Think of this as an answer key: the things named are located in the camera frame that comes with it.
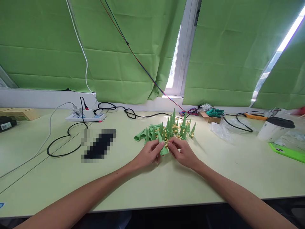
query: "power strip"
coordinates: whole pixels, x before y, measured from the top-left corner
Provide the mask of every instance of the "power strip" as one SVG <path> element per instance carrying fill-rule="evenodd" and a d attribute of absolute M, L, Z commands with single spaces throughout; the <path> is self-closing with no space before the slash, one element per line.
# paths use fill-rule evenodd
<path fill-rule="evenodd" d="M 106 118 L 106 115 L 105 114 L 96 115 L 93 118 L 86 118 L 83 115 L 83 117 L 84 117 L 84 121 L 103 121 Z M 66 121 L 67 122 L 82 122 L 83 119 L 82 119 L 82 117 L 75 118 L 75 117 L 73 117 L 73 115 L 70 115 L 70 116 L 66 117 Z"/>

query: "cardboard box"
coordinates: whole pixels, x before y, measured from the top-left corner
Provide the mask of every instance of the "cardboard box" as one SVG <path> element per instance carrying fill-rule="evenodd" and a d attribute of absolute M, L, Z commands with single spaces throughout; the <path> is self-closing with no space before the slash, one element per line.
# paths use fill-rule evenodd
<path fill-rule="evenodd" d="M 202 117 L 208 122 L 208 123 L 211 123 L 211 122 L 215 122 L 215 123 L 220 123 L 221 121 L 221 118 L 215 118 L 215 117 L 210 117 L 208 116 L 204 111 L 201 111 L 199 112 Z"/>
<path fill-rule="evenodd" d="M 12 108 L 0 108 L 0 116 L 5 116 L 5 115 L 3 114 L 3 111 L 9 110 L 9 109 L 12 109 Z"/>
<path fill-rule="evenodd" d="M 3 111 L 3 114 L 18 121 L 32 121 L 40 117 L 32 108 L 12 108 Z"/>

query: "desk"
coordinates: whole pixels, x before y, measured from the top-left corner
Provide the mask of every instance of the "desk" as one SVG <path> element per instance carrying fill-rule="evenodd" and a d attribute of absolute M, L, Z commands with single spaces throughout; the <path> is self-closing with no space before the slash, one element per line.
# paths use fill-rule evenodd
<path fill-rule="evenodd" d="M 137 112 L 151 115 L 154 112 Z M 93 123 L 89 129 L 116 129 L 116 139 L 105 159 L 98 163 L 82 163 L 81 148 L 63 158 L 47 158 L 35 169 L 0 195 L 6 205 L 0 217 L 30 216 L 76 188 L 104 176 L 132 160 L 144 145 L 134 135 L 149 124 L 167 122 L 165 115 L 136 120 L 123 111 L 108 113 L 103 123 Z M 225 177 L 242 185 L 259 198 L 284 198 L 305 195 L 305 165 L 273 152 L 255 134 L 234 135 L 235 145 L 219 139 L 209 130 L 202 117 L 192 117 L 196 124 L 195 138 L 188 138 L 199 159 Z M 259 129 L 263 122 L 251 120 Z M 62 154 L 81 142 L 77 135 L 56 153 Z M 219 203 L 224 200 L 192 170 L 181 166 L 170 154 L 162 158 L 155 169 L 151 166 L 114 190 L 99 203 L 94 212 L 141 209 L 165 206 Z"/>
<path fill-rule="evenodd" d="M 37 112 L 41 116 L 40 118 L 32 121 L 18 121 L 15 127 L 0 133 L 0 176 L 35 155 L 49 134 L 49 119 L 53 110 L 37 109 Z M 67 123 L 64 119 L 70 112 L 70 110 L 58 109 L 54 113 L 51 120 L 52 133 L 49 140 L 41 149 L 41 153 L 20 168 L 1 178 L 0 193 L 48 157 L 46 153 L 48 145 L 59 136 L 66 135 L 68 127 L 72 125 L 72 123 Z M 84 128 L 85 125 L 76 125 L 75 128 L 71 129 L 72 137 L 79 134 Z M 52 145 L 50 151 L 54 152 L 58 150 L 70 139 L 63 138 L 58 140 Z"/>

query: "paper cup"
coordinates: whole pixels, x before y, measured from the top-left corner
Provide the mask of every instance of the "paper cup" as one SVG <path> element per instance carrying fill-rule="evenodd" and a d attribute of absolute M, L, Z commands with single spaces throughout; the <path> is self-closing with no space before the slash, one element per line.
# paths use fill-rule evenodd
<path fill-rule="evenodd" d="M 293 121 L 271 117 L 258 132 L 258 139 L 265 142 L 274 142 L 283 136 L 288 130 L 295 128 Z"/>

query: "green curtain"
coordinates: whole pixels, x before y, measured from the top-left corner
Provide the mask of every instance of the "green curtain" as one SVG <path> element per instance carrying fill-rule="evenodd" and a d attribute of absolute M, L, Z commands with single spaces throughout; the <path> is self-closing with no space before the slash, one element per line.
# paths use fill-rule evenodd
<path fill-rule="evenodd" d="M 162 90 L 167 84 L 185 1 L 107 1 L 133 52 Z M 147 99 L 161 96 L 100 1 L 72 0 L 71 3 L 97 99 L 143 104 Z"/>
<path fill-rule="evenodd" d="M 260 89 L 254 108 L 305 106 L 305 22 L 301 22 Z"/>
<path fill-rule="evenodd" d="M 20 88 L 88 91 L 65 0 L 1 0 L 0 64 Z"/>
<path fill-rule="evenodd" d="M 203 0 L 183 104 L 249 106 L 304 0 Z"/>
<path fill-rule="evenodd" d="M 133 52 L 162 90 L 185 2 L 108 1 Z M 143 104 L 161 96 L 100 1 L 71 3 L 89 63 L 88 85 L 97 99 Z M 0 64 L 20 88 L 88 92 L 85 59 L 65 0 L 1 0 L 0 31 Z"/>

